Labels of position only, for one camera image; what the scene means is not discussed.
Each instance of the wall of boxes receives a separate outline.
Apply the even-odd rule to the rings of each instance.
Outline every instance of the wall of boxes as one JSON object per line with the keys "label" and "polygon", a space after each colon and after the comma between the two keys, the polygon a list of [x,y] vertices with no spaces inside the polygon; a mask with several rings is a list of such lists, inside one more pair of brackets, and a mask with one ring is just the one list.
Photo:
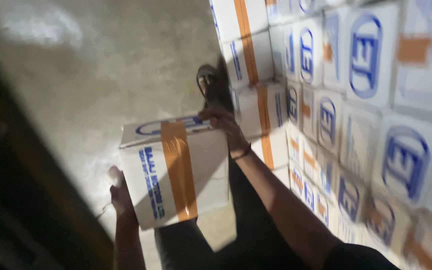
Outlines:
{"label": "wall of boxes", "polygon": [[253,150],[342,241],[432,269],[432,0],[210,5]]}

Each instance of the wrist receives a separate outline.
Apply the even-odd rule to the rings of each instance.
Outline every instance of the wrist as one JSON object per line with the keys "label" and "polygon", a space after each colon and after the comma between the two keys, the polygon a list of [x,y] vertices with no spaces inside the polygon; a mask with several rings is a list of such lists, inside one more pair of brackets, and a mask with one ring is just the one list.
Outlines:
{"label": "wrist", "polygon": [[246,155],[251,150],[251,144],[246,140],[240,142],[236,147],[232,147],[229,151],[232,159],[236,159]]}

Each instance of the blue logo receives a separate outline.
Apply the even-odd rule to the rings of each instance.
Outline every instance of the blue logo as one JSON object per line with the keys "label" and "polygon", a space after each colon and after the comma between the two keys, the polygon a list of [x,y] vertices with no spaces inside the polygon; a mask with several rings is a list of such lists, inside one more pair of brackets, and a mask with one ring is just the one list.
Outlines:
{"label": "blue logo", "polygon": [[323,142],[335,143],[336,133],[336,108],[327,96],[323,96],[320,101],[320,138]]}
{"label": "blue logo", "polygon": [[370,231],[374,232],[376,236],[386,246],[391,244],[393,238],[393,232],[395,229],[395,214],[391,206],[380,199],[371,200],[372,212],[369,213],[366,225]]}
{"label": "blue logo", "polygon": [[[142,124],[136,129],[136,134],[139,135],[159,135],[161,134],[161,122],[167,121],[167,120],[157,120],[148,122],[145,124]],[[184,127],[186,128],[194,128],[197,126],[207,126],[207,123],[204,123],[203,121],[199,120],[197,115],[192,116],[184,116],[180,118],[171,119],[171,122],[178,122],[181,121],[184,123]]]}
{"label": "blue logo", "polygon": [[291,120],[296,123],[298,121],[298,94],[293,87],[291,87],[288,92],[287,111],[289,112]]}
{"label": "blue logo", "polygon": [[379,55],[383,29],[371,14],[361,15],[351,29],[349,82],[353,92],[362,99],[373,97],[378,90]]}
{"label": "blue logo", "polygon": [[304,202],[306,202],[311,211],[315,211],[315,194],[306,181],[304,182]]}
{"label": "blue logo", "polygon": [[423,136],[409,127],[395,126],[388,131],[384,149],[381,173],[384,184],[417,201],[430,161],[429,147]]}
{"label": "blue logo", "polygon": [[315,0],[299,0],[299,7],[304,13],[312,11],[314,5]]}
{"label": "blue logo", "polygon": [[301,197],[303,195],[303,178],[301,177],[301,173],[297,169],[293,169],[291,176],[294,183],[293,192]]}
{"label": "blue logo", "polygon": [[328,202],[326,200],[326,198],[321,195],[318,194],[318,208],[316,211],[316,214],[324,221],[324,224],[326,224],[326,227],[329,226],[329,207],[328,207]]}
{"label": "blue logo", "polygon": [[288,47],[286,47],[286,66],[287,71],[290,74],[294,74],[294,44],[293,44],[293,32],[289,34],[289,51]]}
{"label": "blue logo", "polygon": [[360,193],[355,183],[344,176],[340,178],[338,204],[341,213],[355,222],[360,206]]}
{"label": "blue logo", "polygon": [[308,28],[299,34],[299,54],[301,60],[301,78],[310,84],[313,82],[313,34]]}
{"label": "blue logo", "polygon": [[321,169],[321,186],[323,191],[331,194],[331,182],[333,181],[333,163],[326,162],[326,169]]}

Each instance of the person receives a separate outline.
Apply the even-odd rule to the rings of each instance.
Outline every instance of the person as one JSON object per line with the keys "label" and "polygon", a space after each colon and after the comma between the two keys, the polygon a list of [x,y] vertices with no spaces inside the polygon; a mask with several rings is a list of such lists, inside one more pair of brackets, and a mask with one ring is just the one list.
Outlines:
{"label": "person", "polygon": [[[223,67],[202,66],[196,81],[206,100],[199,117],[227,137],[237,237],[214,252],[196,219],[155,228],[162,269],[398,269],[375,249],[341,242],[256,156],[234,120]],[[124,174],[110,171],[121,181],[110,189],[117,214],[114,269],[145,269]]]}

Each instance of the fingers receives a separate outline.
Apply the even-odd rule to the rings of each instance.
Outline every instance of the fingers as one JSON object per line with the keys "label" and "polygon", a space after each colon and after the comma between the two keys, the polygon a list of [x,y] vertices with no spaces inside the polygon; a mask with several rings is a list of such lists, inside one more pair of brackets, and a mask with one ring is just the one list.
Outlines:
{"label": "fingers", "polygon": [[199,112],[198,117],[203,121],[210,118],[234,120],[234,115],[222,107],[205,108]]}

